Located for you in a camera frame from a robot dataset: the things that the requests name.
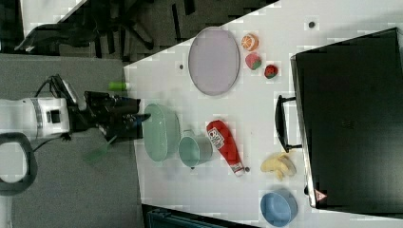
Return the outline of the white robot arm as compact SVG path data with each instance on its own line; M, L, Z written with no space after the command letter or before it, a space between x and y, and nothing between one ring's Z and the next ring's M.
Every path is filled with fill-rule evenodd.
M140 139L141 101L87 91L84 99L66 94L1 101L1 228L12 227L12 198L26 191L37 176L37 146L90 128L98 128L108 143Z

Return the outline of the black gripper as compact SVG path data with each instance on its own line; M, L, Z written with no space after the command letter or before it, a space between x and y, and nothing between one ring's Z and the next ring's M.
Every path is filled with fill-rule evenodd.
M149 113L139 114L140 99L86 91L85 100L85 107L80 108L67 99L70 133L98 128L107 141L113 137L117 142L138 140L142 137L142 122L151 117Z

